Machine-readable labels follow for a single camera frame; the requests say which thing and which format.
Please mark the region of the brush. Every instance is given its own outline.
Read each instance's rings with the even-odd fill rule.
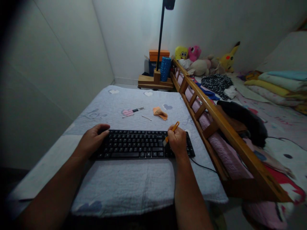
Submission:
[[[177,121],[176,124],[174,125],[174,127],[172,129],[173,132],[177,129],[178,125],[179,125],[179,121]],[[170,148],[170,146],[169,146],[169,137],[168,136],[163,141],[163,147],[164,148]]]

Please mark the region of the hand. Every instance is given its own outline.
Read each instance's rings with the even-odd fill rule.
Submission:
[[[171,125],[168,129],[169,145],[174,152],[176,159],[189,158],[186,151],[186,132],[177,127],[175,132],[172,131],[174,125]]]
[[[104,138],[109,135],[110,126],[107,124],[98,124],[85,132],[81,138],[72,157],[82,157],[88,159],[102,144]]]

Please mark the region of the black keyboard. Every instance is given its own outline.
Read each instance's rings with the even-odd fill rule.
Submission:
[[[110,130],[91,160],[174,158],[170,148],[163,147],[166,131]],[[186,133],[186,150],[194,157],[194,149]]]

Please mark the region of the pink plush toy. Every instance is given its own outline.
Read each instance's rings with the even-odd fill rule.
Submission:
[[[189,54],[189,59],[194,62],[201,55],[201,49],[199,48],[199,46],[189,47],[188,54]]]

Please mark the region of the pikachu plush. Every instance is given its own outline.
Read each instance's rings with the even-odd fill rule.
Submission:
[[[234,69],[232,68],[232,65],[233,65],[233,62],[234,62],[233,56],[234,56],[234,54],[236,53],[236,51],[237,51],[239,45],[240,45],[240,42],[238,42],[238,43],[234,46],[234,48],[231,50],[230,53],[225,54],[225,55],[220,59],[221,66],[226,70],[226,72],[231,72],[231,73],[234,72]]]

